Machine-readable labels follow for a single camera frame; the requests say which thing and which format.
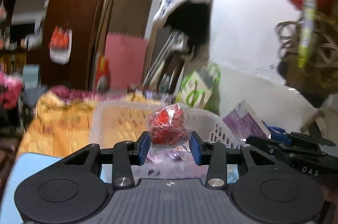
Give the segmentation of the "white DANGROUS tote bag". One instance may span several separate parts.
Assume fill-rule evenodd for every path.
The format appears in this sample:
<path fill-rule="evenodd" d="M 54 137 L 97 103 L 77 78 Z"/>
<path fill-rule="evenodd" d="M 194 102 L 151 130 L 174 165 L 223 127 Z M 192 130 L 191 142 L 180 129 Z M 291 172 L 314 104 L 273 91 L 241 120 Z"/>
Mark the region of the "white DANGROUS tote bag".
<path fill-rule="evenodd" d="M 188 51 L 191 52 L 207 41 L 210 27 L 212 0 L 162 0 L 152 20 L 151 39 L 157 31 L 169 26 L 188 36 Z"/>

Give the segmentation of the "orange yellow blanket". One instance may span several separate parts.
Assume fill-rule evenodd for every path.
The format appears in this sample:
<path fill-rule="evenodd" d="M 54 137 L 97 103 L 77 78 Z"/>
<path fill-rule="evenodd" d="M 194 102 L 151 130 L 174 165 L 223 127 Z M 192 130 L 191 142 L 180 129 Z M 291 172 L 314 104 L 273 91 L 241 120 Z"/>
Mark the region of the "orange yellow blanket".
<path fill-rule="evenodd" d="M 132 94 L 115 101 L 160 105 L 158 101 Z M 23 135 L 17 154 L 31 152 L 65 157 L 90 144 L 93 111 L 102 102 L 66 102 L 50 91 L 43 94 L 37 102 L 35 116 Z"/>

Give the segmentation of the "brown hanging bag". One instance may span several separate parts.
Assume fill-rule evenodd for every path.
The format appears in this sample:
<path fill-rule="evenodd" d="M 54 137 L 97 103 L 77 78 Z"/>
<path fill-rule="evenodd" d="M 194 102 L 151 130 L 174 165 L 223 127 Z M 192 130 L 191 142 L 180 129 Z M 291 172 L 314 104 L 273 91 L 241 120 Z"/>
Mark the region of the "brown hanging bag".
<path fill-rule="evenodd" d="M 300 21 L 280 22 L 275 27 L 280 47 L 277 72 L 285 85 L 297 90 L 313 107 L 319 108 L 337 93 L 337 23 L 317 16 L 312 37 L 315 48 L 304 68 L 298 67 Z"/>

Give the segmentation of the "metal crutches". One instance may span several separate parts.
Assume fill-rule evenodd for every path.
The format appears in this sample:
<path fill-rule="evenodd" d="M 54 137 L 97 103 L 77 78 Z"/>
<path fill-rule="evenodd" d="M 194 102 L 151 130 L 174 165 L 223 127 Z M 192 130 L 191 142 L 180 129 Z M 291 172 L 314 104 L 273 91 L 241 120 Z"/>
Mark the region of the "metal crutches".
<path fill-rule="evenodd" d="M 155 61 L 150 65 L 150 68 L 143 81 L 144 87 L 148 87 L 150 85 L 152 78 L 159 70 L 161 64 L 164 64 L 164 61 L 168 56 L 172 55 L 173 53 L 178 53 L 179 55 L 186 54 L 186 51 L 188 51 L 187 41 L 188 35 L 186 35 L 184 32 L 177 30 L 171 32 Z"/>

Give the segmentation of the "magenta floral quilt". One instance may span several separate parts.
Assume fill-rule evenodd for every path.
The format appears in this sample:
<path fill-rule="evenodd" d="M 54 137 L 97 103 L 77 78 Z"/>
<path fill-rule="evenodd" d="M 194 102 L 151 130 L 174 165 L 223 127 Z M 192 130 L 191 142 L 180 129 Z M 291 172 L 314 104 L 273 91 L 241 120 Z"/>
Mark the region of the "magenta floral quilt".
<path fill-rule="evenodd" d="M 71 102 L 71 101 L 110 101 L 110 100 L 123 100 L 127 93 L 126 91 L 117 91 L 113 92 L 111 90 L 107 92 L 95 92 L 95 91 L 83 91 L 67 88 L 63 85 L 58 85 L 51 87 L 49 91 L 55 94 L 58 98 L 63 101 Z"/>

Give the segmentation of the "pink foam mat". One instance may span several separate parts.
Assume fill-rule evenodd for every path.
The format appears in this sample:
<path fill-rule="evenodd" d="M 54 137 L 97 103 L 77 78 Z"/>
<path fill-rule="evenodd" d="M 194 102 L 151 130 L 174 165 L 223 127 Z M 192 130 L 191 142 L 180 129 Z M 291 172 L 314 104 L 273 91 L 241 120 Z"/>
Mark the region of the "pink foam mat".
<path fill-rule="evenodd" d="M 147 47 L 147 39 L 108 33 L 104 56 L 109 63 L 111 89 L 127 89 L 142 82 Z"/>

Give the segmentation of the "teal box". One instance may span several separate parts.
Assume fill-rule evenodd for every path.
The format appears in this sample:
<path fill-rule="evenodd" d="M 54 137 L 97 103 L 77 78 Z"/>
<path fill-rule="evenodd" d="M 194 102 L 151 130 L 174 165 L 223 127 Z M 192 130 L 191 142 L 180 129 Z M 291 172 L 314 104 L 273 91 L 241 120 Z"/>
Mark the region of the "teal box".
<path fill-rule="evenodd" d="M 40 86 L 40 66 L 39 65 L 25 65 L 23 67 L 23 84 L 25 88 L 36 88 Z"/>

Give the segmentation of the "red and white plastic bag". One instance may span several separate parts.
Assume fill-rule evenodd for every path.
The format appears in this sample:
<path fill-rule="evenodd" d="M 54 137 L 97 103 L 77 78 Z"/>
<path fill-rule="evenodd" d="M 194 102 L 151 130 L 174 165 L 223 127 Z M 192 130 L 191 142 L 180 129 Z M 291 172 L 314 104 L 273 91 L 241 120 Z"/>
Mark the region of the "red and white plastic bag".
<path fill-rule="evenodd" d="M 49 43 L 49 56 L 52 62 L 65 65 L 69 62 L 72 49 L 72 30 L 55 27 Z"/>

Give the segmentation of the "green white shopping bag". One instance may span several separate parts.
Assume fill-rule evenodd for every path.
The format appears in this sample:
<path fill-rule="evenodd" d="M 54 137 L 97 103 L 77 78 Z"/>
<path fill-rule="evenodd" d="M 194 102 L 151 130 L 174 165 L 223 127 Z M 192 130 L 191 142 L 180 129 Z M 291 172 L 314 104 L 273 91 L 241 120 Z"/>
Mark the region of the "green white shopping bag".
<path fill-rule="evenodd" d="M 215 63 L 194 69 L 183 78 L 175 102 L 219 115 L 220 80 L 221 71 Z"/>

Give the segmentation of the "red item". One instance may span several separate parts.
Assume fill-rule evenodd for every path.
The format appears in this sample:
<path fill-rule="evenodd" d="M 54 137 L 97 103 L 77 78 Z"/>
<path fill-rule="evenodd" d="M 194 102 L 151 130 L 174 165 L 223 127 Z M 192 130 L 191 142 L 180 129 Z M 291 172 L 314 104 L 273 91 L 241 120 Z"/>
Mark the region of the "red item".
<path fill-rule="evenodd" d="M 167 105 L 147 116 L 151 155 L 163 154 L 188 142 L 195 126 L 195 116 L 183 103 Z"/>

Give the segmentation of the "purple packet in plastic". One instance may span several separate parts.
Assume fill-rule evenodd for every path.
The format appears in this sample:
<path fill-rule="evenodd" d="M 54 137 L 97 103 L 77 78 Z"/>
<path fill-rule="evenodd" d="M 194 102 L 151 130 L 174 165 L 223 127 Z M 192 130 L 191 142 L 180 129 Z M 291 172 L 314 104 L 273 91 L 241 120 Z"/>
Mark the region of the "purple packet in plastic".
<path fill-rule="evenodd" d="M 174 163 L 174 162 L 191 162 L 194 159 L 189 151 L 186 150 L 165 150 L 158 154 L 148 153 L 146 161 L 154 164 Z"/>

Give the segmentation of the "red orange printed bag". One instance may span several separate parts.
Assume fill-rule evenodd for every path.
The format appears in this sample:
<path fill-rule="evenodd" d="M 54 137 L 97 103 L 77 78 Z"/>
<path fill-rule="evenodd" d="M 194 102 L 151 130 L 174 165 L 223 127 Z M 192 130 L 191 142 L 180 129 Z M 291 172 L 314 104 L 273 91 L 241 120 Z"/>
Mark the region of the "red orange printed bag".
<path fill-rule="evenodd" d="M 109 61 L 104 55 L 99 55 L 96 67 L 95 90 L 97 92 L 105 92 L 109 89 Z"/>

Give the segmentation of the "purple tissue box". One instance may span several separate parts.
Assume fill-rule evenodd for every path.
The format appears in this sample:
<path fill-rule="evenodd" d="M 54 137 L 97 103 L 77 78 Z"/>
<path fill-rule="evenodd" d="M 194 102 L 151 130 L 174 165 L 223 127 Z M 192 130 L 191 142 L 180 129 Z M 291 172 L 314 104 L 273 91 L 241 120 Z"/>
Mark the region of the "purple tissue box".
<path fill-rule="evenodd" d="M 245 100 L 231 110 L 223 121 L 240 142 L 245 142 L 250 136 L 270 138 L 270 131 Z"/>

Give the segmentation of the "white plastic lattice basket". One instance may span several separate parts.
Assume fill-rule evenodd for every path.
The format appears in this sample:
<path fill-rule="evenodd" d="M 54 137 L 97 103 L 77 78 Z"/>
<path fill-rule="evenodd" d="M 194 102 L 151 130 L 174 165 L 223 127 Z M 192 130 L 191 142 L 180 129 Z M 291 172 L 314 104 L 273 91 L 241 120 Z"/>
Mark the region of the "white plastic lattice basket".
<path fill-rule="evenodd" d="M 111 148 L 125 140 L 136 141 L 147 130 L 147 116 L 161 107 L 126 101 L 102 102 L 93 111 L 89 142 L 97 143 L 101 148 Z M 222 142 L 228 148 L 241 145 L 218 115 L 196 108 L 188 113 L 193 117 L 193 130 L 204 142 Z"/>

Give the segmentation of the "brown wooden board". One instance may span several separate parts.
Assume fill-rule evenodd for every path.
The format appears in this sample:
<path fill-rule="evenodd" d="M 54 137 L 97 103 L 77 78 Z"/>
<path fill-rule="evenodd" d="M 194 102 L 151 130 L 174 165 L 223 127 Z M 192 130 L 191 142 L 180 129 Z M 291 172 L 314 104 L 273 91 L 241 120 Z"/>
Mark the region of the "brown wooden board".
<path fill-rule="evenodd" d="M 153 0 L 113 0 L 108 31 L 144 37 Z"/>

